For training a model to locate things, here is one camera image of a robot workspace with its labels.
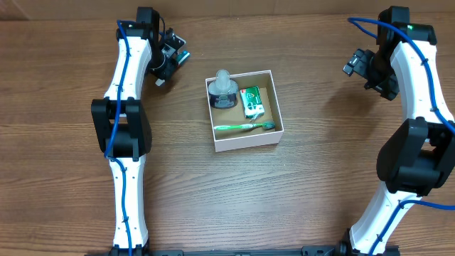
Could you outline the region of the green soap bar package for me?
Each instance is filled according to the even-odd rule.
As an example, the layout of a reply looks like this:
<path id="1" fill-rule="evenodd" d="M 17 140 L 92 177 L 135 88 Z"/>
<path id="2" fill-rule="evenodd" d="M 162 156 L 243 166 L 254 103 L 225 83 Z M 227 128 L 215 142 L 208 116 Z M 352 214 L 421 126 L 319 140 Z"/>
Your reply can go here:
<path id="1" fill-rule="evenodd" d="M 265 113 L 258 86 L 241 89 L 240 98 L 246 118 L 256 119 Z"/>

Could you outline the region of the green toothbrush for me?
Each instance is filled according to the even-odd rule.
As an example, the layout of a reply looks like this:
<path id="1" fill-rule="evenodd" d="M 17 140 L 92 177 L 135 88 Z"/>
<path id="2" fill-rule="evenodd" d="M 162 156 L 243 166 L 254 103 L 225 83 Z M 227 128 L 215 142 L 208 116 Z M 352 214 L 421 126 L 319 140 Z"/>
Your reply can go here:
<path id="1" fill-rule="evenodd" d="M 270 130 L 275 128 L 275 124 L 273 122 L 263 122 L 263 123 L 248 123 L 248 124 L 236 124 L 236 125 L 220 125 L 214 126 L 213 129 L 217 131 L 225 131 L 225 130 L 249 130 L 249 129 L 256 129 L 256 128 L 263 128 L 264 130 Z"/>

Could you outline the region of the teal toothpaste tube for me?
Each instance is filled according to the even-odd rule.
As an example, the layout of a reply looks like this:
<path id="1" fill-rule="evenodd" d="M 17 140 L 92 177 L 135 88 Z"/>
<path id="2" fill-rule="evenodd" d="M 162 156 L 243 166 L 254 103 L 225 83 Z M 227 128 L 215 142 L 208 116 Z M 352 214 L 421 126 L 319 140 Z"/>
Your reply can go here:
<path id="1" fill-rule="evenodd" d="M 164 86 L 165 82 L 171 79 L 171 76 L 190 58 L 191 54 L 188 51 L 183 51 L 172 58 L 167 59 L 166 68 L 160 73 L 160 77 L 156 80 L 156 85 Z"/>

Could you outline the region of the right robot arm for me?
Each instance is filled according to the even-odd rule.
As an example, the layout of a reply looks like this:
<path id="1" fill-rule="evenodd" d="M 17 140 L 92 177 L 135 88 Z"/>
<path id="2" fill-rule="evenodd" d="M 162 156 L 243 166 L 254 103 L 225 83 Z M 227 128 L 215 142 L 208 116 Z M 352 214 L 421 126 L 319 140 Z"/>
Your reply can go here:
<path id="1" fill-rule="evenodd" d="M 400 96 L 403 123 L 378 154 L 374 196 L 330 255 L 398 255 L 387 241 L 412 206 L 454 209 L 423 201 L 454 169 L 454 116 L 437 73 L 435 30 L 412 23 L 403 6 L 391 6 L 369 22 L 378 28 L 372 35 L 378 51 L 357 49 L 343 71 L 365 78 L 365 88 L 387 100 Z"/>

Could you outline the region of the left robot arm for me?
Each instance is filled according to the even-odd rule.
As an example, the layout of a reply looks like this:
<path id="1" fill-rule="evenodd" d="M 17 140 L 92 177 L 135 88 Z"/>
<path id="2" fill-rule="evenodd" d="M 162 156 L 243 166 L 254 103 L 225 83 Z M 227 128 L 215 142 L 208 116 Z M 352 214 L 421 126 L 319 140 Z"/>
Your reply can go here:
<path id="1" fill-rule="evenodd" d="M 135 20 L 118 20 L 117 25 L 115 72 L 104 97 L 91 104 L 97 140 L 114 181 L 115 233 L 108 253 L 150 255 L 143 179 L 152 133 L 141 92 L 148 74 L 161 87 L 188 54 L 178 54 L 186 42 L 151 7 L 139 7 Z"/>

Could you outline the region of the dark blue soap pump bottle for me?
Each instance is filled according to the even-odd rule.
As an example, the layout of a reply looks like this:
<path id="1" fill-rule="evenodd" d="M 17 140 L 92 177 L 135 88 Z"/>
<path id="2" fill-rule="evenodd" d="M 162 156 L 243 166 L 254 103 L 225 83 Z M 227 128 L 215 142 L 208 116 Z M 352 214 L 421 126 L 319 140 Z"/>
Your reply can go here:
<path id="1" fill-rule="evenodd" d="M 216 109 L 229 109 L 237 105 L 237 92 L 239 87 L 230 79 L 227 70 L 219 70 L 216 78 L 208 86 L 209 103 Z"/>

